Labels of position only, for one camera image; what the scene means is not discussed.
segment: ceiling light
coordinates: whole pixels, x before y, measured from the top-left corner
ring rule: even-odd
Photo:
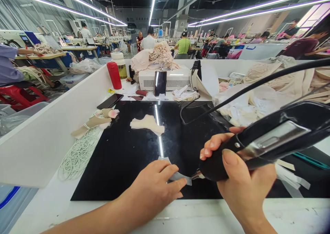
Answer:
[[[237,19],[244,19],[244,18],[250,18],[250,17],[253,17],[253,16],[260,16],[260,15],[265,15],[265,14],[269,14],[269,13],[274,13],[274,12],[281,12],[281,11],[301,8],[301,7],[305,7],[305,6],[308,6],[308,5],[315,5],[315,4],[329,2],[329,1],[330,0],[317,0],[317,1],[308,2],[308,3],[304,3],[304,4],[292,5],[292,6],[289,6],[289,7],[283,7],[283,8],[279,8],[279,9],[274,9],[274,10],[269,10],[269,11],[264,11],[264,12],[258,12],[258,13],[249,14],[249,15],[245,15],[245,16],[239,16],[239,17],[235,17],[235,18],[219,20],[219,21],[206,23],[206,24],[199,24],[199,25],[191,25],[190,24],[190,25],[188,25],[188,27],[200,27],[200,26],[206,26],[206,25],[215,24],[215,23],[224,23],[224,22],[229,22],[229,21],[233,21],[233,20],[237,20]]]
[[[232,16],[232,15],[239,14],[239,13],[242,13],[242,12],[247,12],[247,11],[259,9],[259,8],[262,8],[262,7],[282,3],[282,2],[285,2],[285,1],[288,1],[288,0],[274,0],[274,1],[271,1],[271,2],[264,3],[264,4],[255,5],[255,6],[252,6],[252,7],[249,7],[249,8],[245,8],[245,9],[241,9],[241,10],[238,10],[238,11],[226,13],[226,14],[223,14],[223,15],[220,15],[220,16],[216,16],[216,17],[213,17],[213,18],[209,18],[209,19],[206,19],[206,20],[203,20],[203,21],[200,21],[200,22],[192,23],[191,25],[208,22],[208,21],[211,21],[211,20],[214,20],[214,19],[224,18],[224,17],[227,17],[227,16]]]
[[[87,14],[84,14],[84,13],[81,13],[81,12],[77,12],[77,11],[74,11],[72,9],[68,9],[66,7],[63,7],[63,6],[60,6],[60,5],[57,5],[57,4],[53,4],[53,3],[50,3],[50,2],[47,2],[47,1],[44,1],[44,0],[35,0],[35,1],[38,1],[40,3],[46,4],[46,5],[50,5],[50,6],[53,6],[53,7],[56,7],[56,8],[59,8],[59,9],[62,9],[62,10],[65,10],[65,11],[68,11],[68,12],[71,12],[71,13],[74,13],[74,14],[77,14],[77,15],[80,15],[80,16],[84,16],[84,17],[87,17],[87,18],[95,19],[95,20],[100,21],[100,22],[103,22],[103,23],[115,25],[113,23],[110,23],[110,22],[107,22],[107,21],[98,19],[96,17],[90,16],[90,15],[87,15]]]
[[[89,8],[91,8],[91,9],[93,9],[93,10],[99,12],[99,13],[102,13],[102,14],[104,14],[105,16],[107,16],[107,17],[109,17],[109,18],[111,18],[111,19],[113,19],[113,20],[116,20],[116,21],[118,21],[119,23],[122,23],[122,24],[123,24],[123,25],[117,25],[117,26],[127,26],[127,24],[123,23],[122,21],[116,19],[115,17],[109,15],[108,13],[103,12],[103,11],[97,9],[96,7],[90,5],[90,4],[88,4],[88,3],[86,3],[86,2],[84,2],[84,1],[82,1],[82,0],[75,0],[75,1],[77,1],[77,2],[79,2],[80,4],[83,4],[83,5],[85,5],[85,6],[88,6]]]
[[[150,18],[149,18],[149,26],[150,26],[150,22],[151,22],[151,17],[152,17],[152,12],[154,10],[154,6],[155,6],[155,0],[152,0],[151,10],[150,10]]]

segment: plastic stool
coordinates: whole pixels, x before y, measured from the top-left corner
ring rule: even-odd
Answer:
[[[23,81],[0,86],[0,100],[6,104],[10,104],[12,109],[16,111],[26,109],[36,103],[47,101],[48,98],[33,85],[33,83]],[[30,89],[34,94],[29,94],[24,89]],[[4,98],[3,95],[9,96],[11,99]]]

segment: fingernail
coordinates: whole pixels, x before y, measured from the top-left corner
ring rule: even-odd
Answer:
[[[237,163],[238,163],[237,156],[233,151],[231,151],[229,149],[223,149],[222,156],[223,156],[224,161],[228,165],[237,165]]]

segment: black hair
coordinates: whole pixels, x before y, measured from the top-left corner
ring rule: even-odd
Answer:
[[[147,33],[148,34],[153,34],[154,33],[154,28],[152,26],[149,26]]]
[[[269,37],[270,33],[268,31],[265,31],[262,33],[261,37]]]

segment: white shirt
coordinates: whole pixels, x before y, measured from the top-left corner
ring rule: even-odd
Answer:
[[[154,49],[156,42],[157,40],[155,38],[153,38],[151,35],[148,35],[146,38],[143,38],[141,47],[143,49]]]
[[[85,28],[82,29],[81,34],[82,34],[83,38],[90,38],[92,36],[90,31],[88,29],[85,29]]]

